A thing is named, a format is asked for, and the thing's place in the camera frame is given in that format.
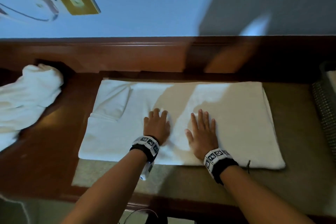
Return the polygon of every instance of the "wooden surface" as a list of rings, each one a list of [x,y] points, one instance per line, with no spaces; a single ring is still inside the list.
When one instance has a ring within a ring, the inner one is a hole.
[[[15,73],[9,76],[15,81]],[[56,101],[46,109],[40,120],[24,129],[19,141],[0,153],[0,193],[7,196],[37,197],[77,201],[87,188],[71,186],[78,162],[87,118],[92,110],[101,79],[111,73],[76,73],[70,75]],[[124,77],[168,79],[170,73],[130,73]],[[185,76],[174,75],[174,80]],[[208,75],[218,81],[221,75]],[[237,207],[175,200],[134,194],[128,209],[151,208],[171,217],[201,220],[225,219],[246,223]],[[316,223],[335,223],[329,217],[311,216]]]
[[[229,73],[262,81],[307,82],[334,57],[336,36],[207,36],[0,40],[0,68],[21,71],[36,59],[75,72]]]

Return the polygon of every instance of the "forearm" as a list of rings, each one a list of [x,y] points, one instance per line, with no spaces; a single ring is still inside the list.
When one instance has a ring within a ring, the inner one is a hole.
[[[117,223],[146,161],[141,150],[131,150],[83,194],[63,223]]]
[[[250,224],[313,223],[293,206],[255,182],[238,166],[226,168],[220,178]]]

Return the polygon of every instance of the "wristband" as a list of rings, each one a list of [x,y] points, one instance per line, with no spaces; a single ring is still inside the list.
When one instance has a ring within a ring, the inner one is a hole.
[[[152,163],[160,150],[160,146],[153,136],[141,136],[133,142],[130,150],[133,149],[142,150],[147,156],[147,162]]]
[[[209,151],[203,161],[211,177],[221,185],[223,182],[219,175],[229,166],[237,166],[238,163],[233,160],[232,156],[225,150],[219,148]]]

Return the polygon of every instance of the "person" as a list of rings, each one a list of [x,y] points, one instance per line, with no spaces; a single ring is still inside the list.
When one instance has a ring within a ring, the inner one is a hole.
[[[167,140],[170,134],[167,113],[163,111],[159,116],[159,109],[149,112],[149,116],[143,120],[143,134],[149,137],[144,138],[154,138],[160,146]],[[191,122],[192,132],[185,130],[190,148],[198,159],[203,161],[205,156],[206,159],[211,159],[208,154],[218,149],[216,121],[209,121],[208,112],[199,110],[198,122],[193,113]],[[222,153],[228,154],[224,150],[219,151],[219,154]],[[221,156],[225,157],[224,161],[229,160],[230,164],[226,163],[224,170],[217,174],[218,183],[222,183],[232,195],[249,223],[313,223],[293,206],[254,181],[225,154]],[[149,158],[148,152],[145,153],[141,147],[132,147],[124,158],[81,196],[63,224],[117,224]]]

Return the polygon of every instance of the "floor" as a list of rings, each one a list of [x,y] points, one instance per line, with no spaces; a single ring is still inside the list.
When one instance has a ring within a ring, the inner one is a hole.
[[[48,201],[40,199],[22,200],[27,214],[30,218],[30,224],[57,224],[71,211],[74,204],[61,201]],[[125,211],[120,219],[120,224],[124,224],[126,218],[132,212]],[[134,213],[127,219],[126,224],[145,223],[147,214]],[[19,203],[10,203],[0,200],[0,223],[1,224],[25,224],[27,223],[25,214]],[[169,224],[192,224],[191,220],[168,218]]]

